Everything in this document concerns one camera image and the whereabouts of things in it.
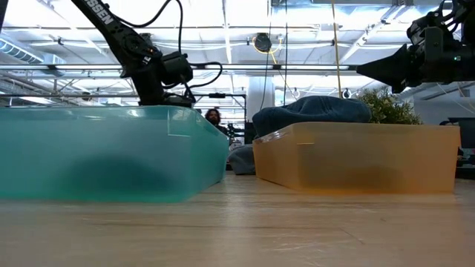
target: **wooden table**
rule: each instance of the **wooden table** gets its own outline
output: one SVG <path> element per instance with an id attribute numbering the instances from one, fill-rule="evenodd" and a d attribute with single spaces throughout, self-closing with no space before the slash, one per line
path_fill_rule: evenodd
<path id="1" fill-rule="evenodd" d="M 0 266 L 475 266 L 475 182 L 315 197 L 254 177 L 176 205 L 0 202 Z"/>

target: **translucent storage container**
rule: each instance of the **translucent storage container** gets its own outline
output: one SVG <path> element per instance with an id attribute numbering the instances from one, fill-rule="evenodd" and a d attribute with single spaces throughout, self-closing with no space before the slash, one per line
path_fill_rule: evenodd
<path id="1" fill-rule="evenodd" d="M 254 141 L 257 176 L 314 194 L 453 190 L 458 127 L 305 122 Z"/>
<path id="2" fill-rule="evenodd" d="M 0 109 L 0 198 L 178 202 L 219 182 L 228 140 L 179 107 Z"/>

